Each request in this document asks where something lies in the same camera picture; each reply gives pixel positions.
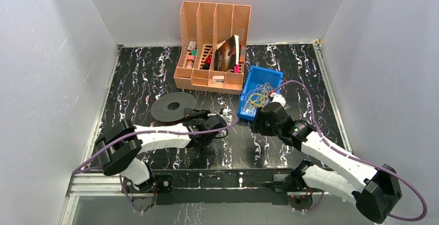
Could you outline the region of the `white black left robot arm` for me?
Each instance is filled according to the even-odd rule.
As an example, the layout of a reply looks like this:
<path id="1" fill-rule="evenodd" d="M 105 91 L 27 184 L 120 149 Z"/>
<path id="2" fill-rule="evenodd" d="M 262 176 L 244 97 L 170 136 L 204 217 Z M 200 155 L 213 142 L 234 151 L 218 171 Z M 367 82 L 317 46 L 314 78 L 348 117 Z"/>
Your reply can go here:
<path id="1" fill-rule="evenodd" d="M 172 126 L 144 127 L 123 120 L 95 141 L 95 154 L 105 176 L 121 175 L 140 192 L 156 184 L 152 169 L 138 159 L 148 151 L 166 148 L 194 148 L 209 145 L 225 130 L 220 114 L 208 110 L 188 110 L 181 123 Z"/>

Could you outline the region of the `grey filament spool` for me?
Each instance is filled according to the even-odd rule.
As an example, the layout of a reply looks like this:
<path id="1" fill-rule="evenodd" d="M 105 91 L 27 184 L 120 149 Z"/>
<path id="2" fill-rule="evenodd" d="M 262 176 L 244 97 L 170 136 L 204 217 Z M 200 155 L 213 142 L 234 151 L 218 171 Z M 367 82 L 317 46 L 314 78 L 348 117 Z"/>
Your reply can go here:
<path id="1" fill-rule="evenodd" d="M 197 101 L 194 96 L 185 92 L 166 94 L 151 106 L 152 117 L 159 122 L 176 122 L 184 118 L 185 109 L 194 109 Z"/>

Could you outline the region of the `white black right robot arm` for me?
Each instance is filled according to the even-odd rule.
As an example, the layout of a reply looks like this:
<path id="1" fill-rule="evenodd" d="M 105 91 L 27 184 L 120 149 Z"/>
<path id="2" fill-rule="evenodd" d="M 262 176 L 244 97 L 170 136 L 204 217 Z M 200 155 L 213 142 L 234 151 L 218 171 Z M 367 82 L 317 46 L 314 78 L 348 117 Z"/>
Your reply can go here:
<path id="1" fill-rule="evenodd" d="M 327 165 L 325 170 L 303 160 L 289 174 L 275 174 L 263 186 L 276 192 L 320 189 L 352 203 L 374 223 L 383 223 L 402 198 L 394 168 L 380 170 L 359 162 L 358 158 L 338 147 L 304 120 L 293 120 L 284 107 L 272 102 L 258 108 L 250 125 L 253 133 L 278 137 L 284 144 L 308 154 Z"/>

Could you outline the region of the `blue plastic bin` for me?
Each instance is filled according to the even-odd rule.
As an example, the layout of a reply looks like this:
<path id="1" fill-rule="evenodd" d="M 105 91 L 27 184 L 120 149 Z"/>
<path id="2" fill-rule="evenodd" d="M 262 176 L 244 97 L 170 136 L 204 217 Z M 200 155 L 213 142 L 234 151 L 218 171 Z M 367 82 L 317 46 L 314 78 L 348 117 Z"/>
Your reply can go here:
<path id="1" fill-rule="evenodd" d="M 283 78 L 281 71 L 252 66 L 240 95 L 238 117 L 253 121 L 257 108 L 270 101 L 270 93 L 282 84 Z"/>

